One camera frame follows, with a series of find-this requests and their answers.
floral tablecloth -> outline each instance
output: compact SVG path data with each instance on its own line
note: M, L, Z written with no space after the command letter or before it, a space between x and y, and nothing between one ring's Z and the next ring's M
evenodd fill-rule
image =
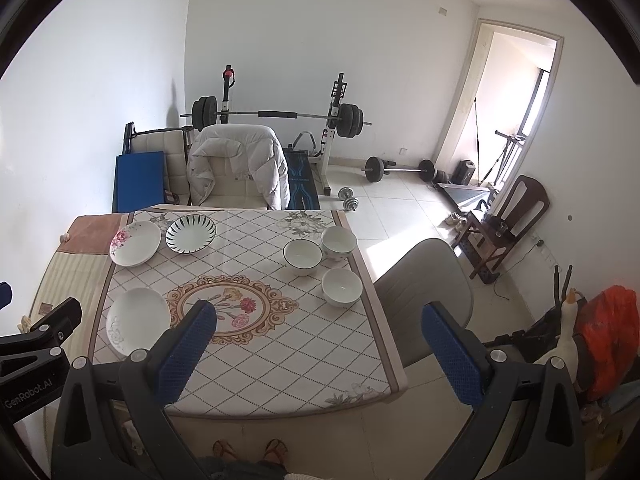
M113 301L126 290L148 287L168 301L172 325L199 299L210 301L218 314L217 331L180 399L166 407L169 413L308 415L389 400L406 389L398 351L359 251L349 261L322 261L311 276L295 276L285 265L284 245L296 238L319 243L327 226L348 227L344 213L198 211L216 223L216 237L204 250L176 254L163 239L146 264L111 266L86 348L94 364L123 358L107 336L106 315ZM184 214L177 208L152 208L121 224L149 220L165 232ZM350 266L364 284L362 300L347 310L322 297L322 276L335 266Z

wooden chair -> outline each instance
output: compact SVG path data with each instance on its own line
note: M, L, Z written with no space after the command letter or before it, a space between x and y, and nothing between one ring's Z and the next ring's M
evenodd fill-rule
M503 215L510 206L513 195L520 183L523 183L526 186L526 190L513 209L511 209L507 218L503 218ZM517 235L513 234L513 228L527 213L532 211L539 202L542 202L542 209ZM511 187L507 200L504 201L495 218L489 217L489 220L487 221L484 218L484 213L481 211L473 210L468 212L466 214L466 227L453 241L451 245L452 248L455 248L463 239L468 238L471 233L479 234L482 237L478 242L478 248L480 248L485 241L491 244L491 248L489 248L485 256L480 258L480 262L469 275L469 278L473 279L482 266L494 260L496 260L496 262L493 270L497 269L505 257L507 257L507 254L509 254L524 235L527 234L533 225L540 220L546 210L549 209L549 205L549 197L542 184L540 184L535 178L521 175L516 179L513 187ZM503 220L508 228L502 236L499 236L497 233L500 223L499 219Z

beige chair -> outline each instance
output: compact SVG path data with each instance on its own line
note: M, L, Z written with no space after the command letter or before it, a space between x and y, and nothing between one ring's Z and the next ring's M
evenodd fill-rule
M164 152L164 189L176 194L180 205L191 203L187 181L188 131L185 128L136 132L132 128L127 153Z
M203 207L221 209L267 209L267 203L253 180L239 180L231 171L228 158L209 157L216 185Z
M431 354L420 328L426 304L439 301L462 328L471 319L473 292L456 254L439 238L418 243L374 286L405 368Z

white bowl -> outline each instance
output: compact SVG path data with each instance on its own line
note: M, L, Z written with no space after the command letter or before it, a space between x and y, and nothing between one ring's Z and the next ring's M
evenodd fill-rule
M322 251L311 240L292 240L282 250L287 267L297 276L308 276L322 261Z
M156 254L161 238L160 228L153 222L134 222L113 237L109 254L116 265L135 267Z
M150 288L132 288L113 302L107 313L107 338L120 354L150 350L171 325L166 300Z
M362 280L349 269L332 269L322 278L322 292L329 304L349 308L362 296Z
M358 239L344 227L328 227L322 232L322 249L332 260L348 258L358 244Z
M178 254L203 250L216 236L216 224L208 216L193 214L178 218L166 230L166 246Z

striped bowl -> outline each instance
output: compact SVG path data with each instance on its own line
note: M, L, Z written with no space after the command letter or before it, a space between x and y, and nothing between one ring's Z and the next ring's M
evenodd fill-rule
M193 254L208 246L216 236L216 224L204 215L178 218L166 231L166 246L178 254Z

